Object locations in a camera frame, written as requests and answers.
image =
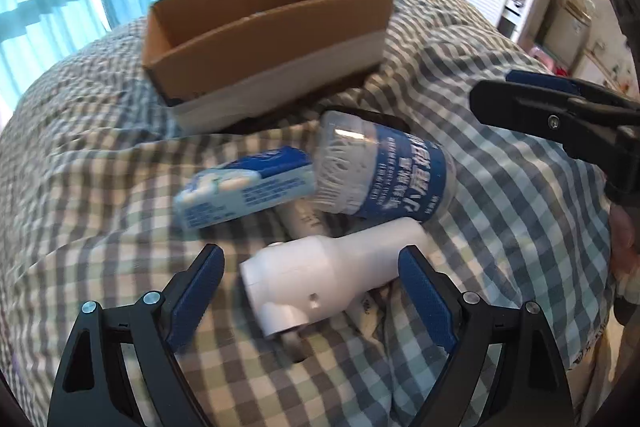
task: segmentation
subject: cardboard box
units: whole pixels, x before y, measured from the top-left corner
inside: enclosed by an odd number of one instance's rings
[[[187,134],[258,117],[382,60],[393,0],[159,0],[142,65]]]

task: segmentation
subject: blue textured pad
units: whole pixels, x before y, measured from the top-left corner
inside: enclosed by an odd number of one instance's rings
[[[222,248],[216,246],[212,248],[173,309],[171,331],[166,339],[173,352],[193,337],[224,271],[225,256]]]
[[[408,248],[400,251],[398,271],[402,285],[409,293],[431,340],[451,353],[458,343],[453,332],[451,312]]]
[[[580,89],[571,80],[564,76],[552,74],[532,73],[531,71],[511,70],[505,77],[507,82],[524,84],[525,86],[545,87],[554,91],[562,91],[568,94],[580,96]]]

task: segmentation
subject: light blue package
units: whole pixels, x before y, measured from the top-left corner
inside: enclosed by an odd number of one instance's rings
[[[285,146],[198,172],[174,198],[174,210],[184,229],[201,229],[315,190],[309,157]]]

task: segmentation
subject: checkered bedspread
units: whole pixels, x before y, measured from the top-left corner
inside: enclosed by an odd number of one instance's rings
[[[612,299],[601,173],[556,144],[483,126],[468,109],[477,80],[540,66],[462,0],[395,5],[380,73],[253,136],[181,137],[140,67],[144,20],[28,90],[0,137],[0,368],[36,425],[46,423],[82,302],[112,307],[161,289],[206,242],[225,251],[226,273],[178,361],[219,426],[409,423],[445,354],[399,282],[372,293],[364,317],[372,327],[340,314],[306,328],[314,355],[292,364],[261,337],[238,278],[240,262],[286,240],[274,212],[201,233],[183,232],[172,215],[172,196],[201,169],[281,144],[311,149],[329,103],[396,114],[455,158],[450,214],[428,226],[438,247],[424,254],[437,270],[497,305],[539,302],[567,368],[593,343]],[[348,226],[334,219],[333,231]],[[466,422],[478,419],[497,354]],[[129,369],[152,423],[142,379]]]

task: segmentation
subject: cotton swab container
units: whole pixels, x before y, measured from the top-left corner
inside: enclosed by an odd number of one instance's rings
[[[439,144],[337,111],[322,116],[314,170],[316,208],[370,219],[437,218],[457,188]]]

